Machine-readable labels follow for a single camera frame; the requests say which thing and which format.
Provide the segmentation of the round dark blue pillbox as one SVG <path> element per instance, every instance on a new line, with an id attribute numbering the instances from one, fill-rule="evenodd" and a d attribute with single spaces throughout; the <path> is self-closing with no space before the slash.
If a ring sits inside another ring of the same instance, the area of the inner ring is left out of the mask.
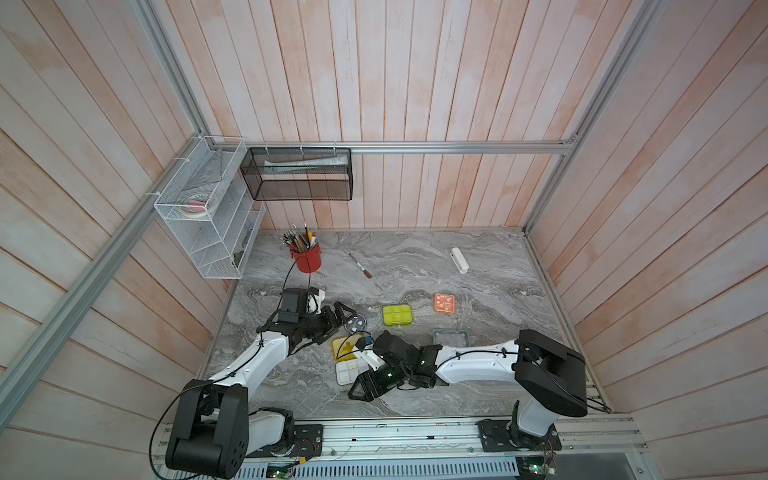
<path id="1" fill-rule="evenodd" d="M 352 334 L 352 335 L 356 333 L 364 332 L 366 328 L 367 328 L 367 319 L 360 313 L 357 313 L 347 318 L 344 323 L 344 329 L 349 334 Z"/>

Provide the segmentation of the yellow lid white pillbox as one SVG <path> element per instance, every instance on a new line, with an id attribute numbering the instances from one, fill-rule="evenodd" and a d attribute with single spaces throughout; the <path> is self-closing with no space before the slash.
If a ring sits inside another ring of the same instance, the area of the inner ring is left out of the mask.
<path id="1" fill-rule="evenodd" d="M 332 342 L 336 381 L 340 386 L 352 385 L 359 374 L 369 370 L 369 364 L 354 353 L 360 338 L 360 334 L 354 334 L 336 338 Z"/>

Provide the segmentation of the green lid white pillbox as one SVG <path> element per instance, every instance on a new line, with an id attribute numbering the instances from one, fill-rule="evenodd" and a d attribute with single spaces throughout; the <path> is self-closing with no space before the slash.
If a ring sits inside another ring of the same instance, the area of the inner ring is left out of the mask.
<path id="1" fill-rule="evenodd" d="M 388 305 L 382 308 L 382 319 L 386 326 L 404 326 L 413 322 L 410 305 Z"/>

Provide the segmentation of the blue pillbox clear lid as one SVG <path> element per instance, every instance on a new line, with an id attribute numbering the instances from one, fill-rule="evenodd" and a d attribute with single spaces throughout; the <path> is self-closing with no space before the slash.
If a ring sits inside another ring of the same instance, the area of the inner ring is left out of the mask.
<path id="1" fill-rule="evenodd" d="M 432 330 L 434 344 L 466 348 L 470 346 L 469 332 L 465 329 L 435 328 Z"/>

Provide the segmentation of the orange small pillbox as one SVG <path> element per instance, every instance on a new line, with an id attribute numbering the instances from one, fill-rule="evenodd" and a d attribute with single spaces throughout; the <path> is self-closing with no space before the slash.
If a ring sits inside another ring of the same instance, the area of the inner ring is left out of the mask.
<path id="1" fill-rule="evenodd" d="M 453 314 L 456 311 L 456 299 L 450 294 L 436 293 L 433 297 L 433 308 L 438 313 Z"/>

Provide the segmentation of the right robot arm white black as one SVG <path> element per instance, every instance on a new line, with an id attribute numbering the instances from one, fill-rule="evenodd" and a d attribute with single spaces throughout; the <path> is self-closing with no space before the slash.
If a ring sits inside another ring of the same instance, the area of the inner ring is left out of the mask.
<path id="1" fill-rule="evenodd" d="M 521 330 L 515 340 L 481 347 L 416 347 L 387 331 L 356 346 L 354 354 L 369 369 L 354 380 L 351 400 L 371 402 L 404 384 L 416 389 L 468 381 L 521 386 L 529 398 L 515 403 L 509 421 L 477 423 L 486 451 L 556 450 L 561 447 L 556 421 L 588 413 L 584 357 L 532 329 Z"/>

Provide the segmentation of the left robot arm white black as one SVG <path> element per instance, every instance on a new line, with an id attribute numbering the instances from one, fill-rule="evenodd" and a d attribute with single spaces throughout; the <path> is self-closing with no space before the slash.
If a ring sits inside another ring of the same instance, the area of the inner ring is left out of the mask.
<path id="1" fill-rule="evenodd" d="M 356 315 L 339 301 L 328 306 L 323 300 L 324 292 L 314 287 L 283 290 L 251 346 L 209 379 L 185 385 L 172 401 L 176 413 L 165 451 L 168 469 L 187 472 L 191 479 L 230 479 L 258 450 L 298 453 L 293 414 L 272 407 L 252 411 L 249 402 L 290 355 L 324 343 Z"/>

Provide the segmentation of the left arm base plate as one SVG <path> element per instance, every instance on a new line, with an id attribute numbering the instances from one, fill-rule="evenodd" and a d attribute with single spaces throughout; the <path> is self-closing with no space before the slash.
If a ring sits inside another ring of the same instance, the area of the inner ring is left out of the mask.
<path id="1" fill-rule="evenodd" d="M 267 445 L 246 455 L 247 458 L 307 460 L 322 455 L 324 426 L 322 424 L 299 424 L 287 437 L 276 444 Z"/>

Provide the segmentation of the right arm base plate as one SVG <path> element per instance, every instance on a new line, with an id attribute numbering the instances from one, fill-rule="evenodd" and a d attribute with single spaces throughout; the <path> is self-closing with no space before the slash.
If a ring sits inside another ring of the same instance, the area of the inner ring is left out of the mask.
<path id="1" fill-rule="evenodd" d="M 552 452 L 562 449 L 559 432 L 554 424 L 542 437 L 519 430 L 513 420 L 483 419 L 476 423 L 482 449 L 486 453 L 498 452 Z"/>

